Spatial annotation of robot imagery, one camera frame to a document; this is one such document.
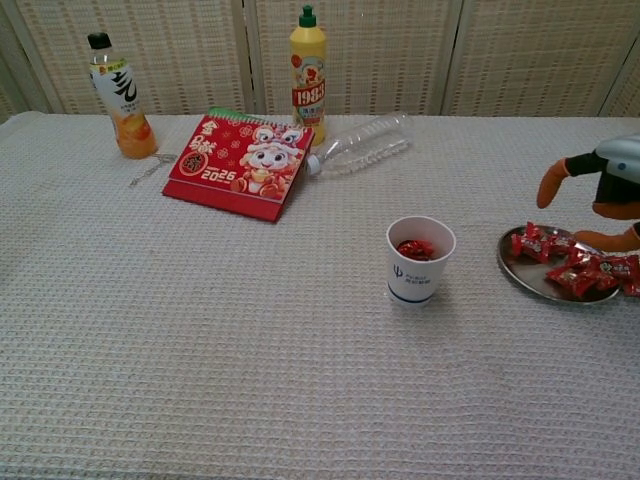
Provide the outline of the right orange-tipped silver robot hand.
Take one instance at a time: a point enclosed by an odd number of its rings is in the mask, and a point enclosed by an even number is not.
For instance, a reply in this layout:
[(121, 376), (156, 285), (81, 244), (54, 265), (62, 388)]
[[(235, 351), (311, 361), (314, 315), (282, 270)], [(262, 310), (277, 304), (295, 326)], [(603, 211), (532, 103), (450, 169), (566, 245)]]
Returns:
[(606, 235), (577, 231), (574, 238), (606, 252), (629, 252), (639, 248), (639, 135), (637, 133), (604, 140), (588, 153), (564, 157), (542, 177), (536, 204), (548, 207), (563, 180), (598, 173), (600, 175), (592, 210), (605, 218), (632, 220), (625, 232)]

